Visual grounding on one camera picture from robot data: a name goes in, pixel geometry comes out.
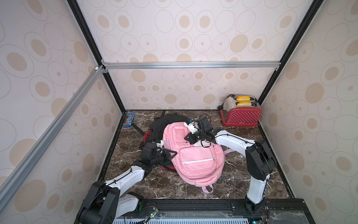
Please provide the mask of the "pink backpack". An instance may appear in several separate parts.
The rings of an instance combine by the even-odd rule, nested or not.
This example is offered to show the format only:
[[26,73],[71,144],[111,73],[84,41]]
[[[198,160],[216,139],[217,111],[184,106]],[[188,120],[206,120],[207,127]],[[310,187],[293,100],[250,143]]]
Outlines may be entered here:
[[213,184],[222,175],[226,154],[220,145],[191,145],[184,138],[189,134],[184,122],[166,126],[163,133],[164,148],[177,153],[172,159],[178,175],[188,184],[200,187],[204,193],[213,193]]

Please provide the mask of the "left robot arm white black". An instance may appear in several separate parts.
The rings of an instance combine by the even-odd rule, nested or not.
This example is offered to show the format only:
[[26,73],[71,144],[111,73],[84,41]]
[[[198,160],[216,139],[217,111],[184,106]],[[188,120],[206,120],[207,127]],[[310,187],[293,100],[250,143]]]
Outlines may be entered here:
[[121,175],[107,182],[92,184],[81,204],[75,224],[112,224],[126,213],[140,209],[141,196],[123,194],[144,180],[154,167],[167,165],[177,152],[165,149],[163,144],[146,143],[138,159]]

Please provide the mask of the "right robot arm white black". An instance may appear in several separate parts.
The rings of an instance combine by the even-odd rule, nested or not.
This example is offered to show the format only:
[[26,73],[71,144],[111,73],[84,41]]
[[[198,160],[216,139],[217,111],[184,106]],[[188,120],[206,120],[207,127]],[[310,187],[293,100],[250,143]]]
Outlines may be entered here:
[[248,140],[226,130],[208,133],[196,131],[188,133],[184,139],[189,143],[215,142],[245,156],[250,174],[250,185],[244,204],[245,211],[254,215],[261,210],[267,182],[277,164],[266,141]]

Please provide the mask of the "black backpack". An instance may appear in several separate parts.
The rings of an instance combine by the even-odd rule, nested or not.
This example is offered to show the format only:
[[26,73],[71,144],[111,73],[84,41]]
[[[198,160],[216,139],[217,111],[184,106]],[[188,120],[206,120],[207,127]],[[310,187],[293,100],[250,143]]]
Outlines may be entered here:
[[143,141],[141,142],[139,149],[142,150],[144,145],[149,142],[160,142],[163,140],[163,132],[167,125],[175,122],[185,122],[188,117],[179,114],[165,114],[162,113],[160,117],[156,117],[154,122],[149,126],[147,132],[141,130],[136,124],[132,123],[132,127],[135,128],[142,136]]

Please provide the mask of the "red backpack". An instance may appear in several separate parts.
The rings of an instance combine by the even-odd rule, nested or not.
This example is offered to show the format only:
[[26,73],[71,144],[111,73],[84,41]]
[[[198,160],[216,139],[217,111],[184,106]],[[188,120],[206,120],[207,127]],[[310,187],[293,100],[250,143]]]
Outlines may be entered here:
[[[148,142],[156,141],[155,137],[156,136],[154,135],[153,131],[148,130],[143,136],[143,143],[141,143],[141,146],[144,146]],[[160,166],[160,168],[168,172],[177,173],[172,162],[169,162],[168,165]]]

